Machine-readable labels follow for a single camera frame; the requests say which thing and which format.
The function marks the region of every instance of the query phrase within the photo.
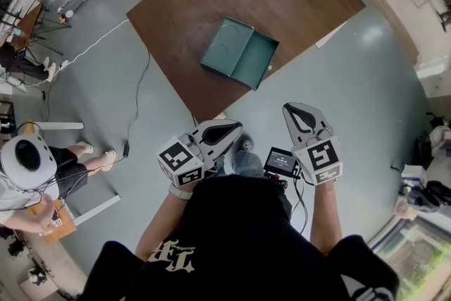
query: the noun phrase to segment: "sneaker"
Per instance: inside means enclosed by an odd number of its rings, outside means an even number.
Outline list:
[[[49,69],[49,64],[50,64],[50,58],[48,56],[46,56],[44,59],[44,63],[42,63],[42,65],[44,66],[44,71]]]
[[[238,150],[240,151],[246,151],[251,153],[254,151],[254,141],[247,134],[243,134],[237,143]]]
[[[47,82],[51,82],[54,79],[54,75],[56,72],[56,63],[52,63],[48,68],[47,72],[49,73],[49,76],[47,77]]]
[[[80,147],[85,148],[85,153],[91,154],[91,153],[94,152],[94,147],[92,145],[90,145],[89,143],[86,143],[86,142],[82,141],[82,142],[78,142],[76,144],[76,146],[80,146]]]
[[[109,151],[105,152],[106,156],[106,166],[102,167],[103,172],[107,172],[113,167],[113,163],[116,160],[116,151],[114,149],[110,149]]]

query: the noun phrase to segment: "white sneaker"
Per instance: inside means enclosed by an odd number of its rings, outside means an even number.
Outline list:
[[[44,63],[42,63],[42,65],[44,66],[44,70],[49,69],[49,64],[50,64],[50,58],[48,56],[46,56],[44,59]]]
[[[103,172],[107,172],[111,169],[113,166],[114,161],[116,160],[116,151],[114,149],[110,149],[109,151],[105,152],[106,156],[106,166],[102,167]]]
[[[76,146],[80,146],[80,147],[85,148],[85,153],[91,154],[91,153],[94,152],[94,147],[92,145],[90,145],[89,143],[81,141],[81,142],[78,142],[76,144]]]
[[[56,72],[56,63],[52,63],[48,68],[47,72],[49,72],[49,77],[47,78],[47,82],[51,82],[54,79],[54,75]]]

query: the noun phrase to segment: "black t-shirt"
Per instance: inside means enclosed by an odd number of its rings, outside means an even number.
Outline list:
[[[394,300],[395,272],[360,236],[323,256],[291,225],[282,188],[269,179],[201,182],[178,228],[148,262],[121,244],[103,247],[79,301],[293,297]]]

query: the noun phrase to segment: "black cable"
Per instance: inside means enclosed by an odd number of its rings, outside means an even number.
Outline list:
[[[299,193],[299,190],[297,189],[297,179],[296,178],[294,179],[294,183],[295,183],[295,190],[296,190],[297,198],[299,198],[299,202],[301,202],[302,208],[304,209],[304,225],[302,227],[302,230],[299,232],[300,234],[302,234],[302,232],[304,232],[305,226],[307,225],[307,220],[309,218],[309,212],[307,211],[304,200],[302,199],[302,196]]]
[[[313,183],[311,183],[311,182],[309,182],[308,180],[305,179],[305,177],[304,177],[304,172],[302,172],[302,171],[301,171],[301,176],[302,176],[302,179],[304,180],[304,182],[305,182],[307,185],[313,185],[313,186],[315,186]]]
[[[128,141],[130,140],[130,129],[131,129],[133,123],[136,122],[136,120],[138,119],[138,116],[140,115],[140,107],[139,107],[139,105],[138,105],[138,94],[139,94],[139,92],[140,92],[140,85],[141,85],[141,82],[142,82],[142,80],[144,79],[144,75],[146,74],[147,69],[149,69],[149,66],[150,66],[150,58],[151,58],[151,56],[150,56],[150,51],[148,51],[148,53],[149,53],[149,59],[147,60],[146,68],[144,68],[144,71],[143,71],[142,74],[141,74],[140,81],[138,82],[137,87],[136,87],[136,95],[135,95],[136,114],[135,114],[135,119],[133,119],[133,122],[128,126],[128,129],[127,129],[127,144],[126,144],[125,146],[128,145]]]
[[[52,88],[54,87],[55,83],[58,82],[58,80],[60,78],[60,73],[61,72],[58,72],[58,74],[56,75],[55,80],[50,84],[50,88],[47,91],[47,117],[46,117],[45,122],[48,122],[49,119],[50,119],[50,92],[51,92]]]

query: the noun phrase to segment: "wooden table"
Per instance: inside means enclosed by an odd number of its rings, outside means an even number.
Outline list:
[[[226,16],[280,42],[266,74],[270,75],[363,8],[361,0],[143,0],[128,17],[201,122],[216,117],[249,90],[199,63]]]

